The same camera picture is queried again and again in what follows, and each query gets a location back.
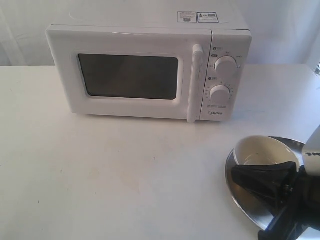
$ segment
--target power level knob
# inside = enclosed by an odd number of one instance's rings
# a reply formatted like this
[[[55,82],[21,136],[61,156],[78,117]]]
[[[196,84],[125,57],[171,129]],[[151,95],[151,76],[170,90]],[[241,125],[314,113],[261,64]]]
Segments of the power level knob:
[[[214,104],[226,105],[230,98],[230,90],[224,85],[218,85],[211,89],[210,98]]]
[[[231,56],[220,57],[214,64],[216,74],[223,80],[230,79],[237,72],[237,62]]]

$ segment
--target table surface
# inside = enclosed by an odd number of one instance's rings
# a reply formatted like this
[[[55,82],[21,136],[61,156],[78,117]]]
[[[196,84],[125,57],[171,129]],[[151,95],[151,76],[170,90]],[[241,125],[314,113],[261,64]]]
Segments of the table surface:
[[[0,67],[0,81],[2,240],[256,240],[228,154],[250,135],[306,142],[320,124],[305,65],[246,66],[232,119],[195,124],[72,114],[54,66]]]

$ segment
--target metal plate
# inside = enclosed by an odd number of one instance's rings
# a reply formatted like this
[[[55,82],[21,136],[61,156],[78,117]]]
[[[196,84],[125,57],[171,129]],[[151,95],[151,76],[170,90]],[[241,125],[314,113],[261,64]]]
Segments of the metal plate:
[[[276,139],[283,144],[287,145],[297,156],[301,165],[304,164],[302,158],[302,149],[304,147],[304,143],[272,136],[271,138]],[[242,187],[235,184],[232,180],[231,169],[236,165],[234,158],[234,151],[229,154],[226,164],[225,164],[225,178],[226,183],[229,186],[230,192],[232,194],[232,198],[238,207],[244,212],[244,214],[254,222],[259,228],[265,230],[269,223],[272,221],[272,214],[266,209],[266,207],[260,203],[254,196],[244,190]],[[309,240],[309,239],[320,239],[320,232],[308,228],[305,233],[299,238],[299,240]]]

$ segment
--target white backdrop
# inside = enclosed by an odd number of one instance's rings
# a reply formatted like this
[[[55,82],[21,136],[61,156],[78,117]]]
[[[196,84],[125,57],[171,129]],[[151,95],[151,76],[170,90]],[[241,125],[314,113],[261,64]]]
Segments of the white backdrop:
[[[0,0],[0,66],[53,65],[45,29],[70,1]],[[235,1],[253,37],[248,63],[316,67],[320,60],[319,0]]]

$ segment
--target white appliance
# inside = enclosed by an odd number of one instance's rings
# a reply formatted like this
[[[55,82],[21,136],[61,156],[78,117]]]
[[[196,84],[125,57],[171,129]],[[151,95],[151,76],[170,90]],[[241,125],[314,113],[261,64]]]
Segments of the white appliance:
[[[73,113],[224,121],[251,33],[229,0],[77,2],[46,31]]]

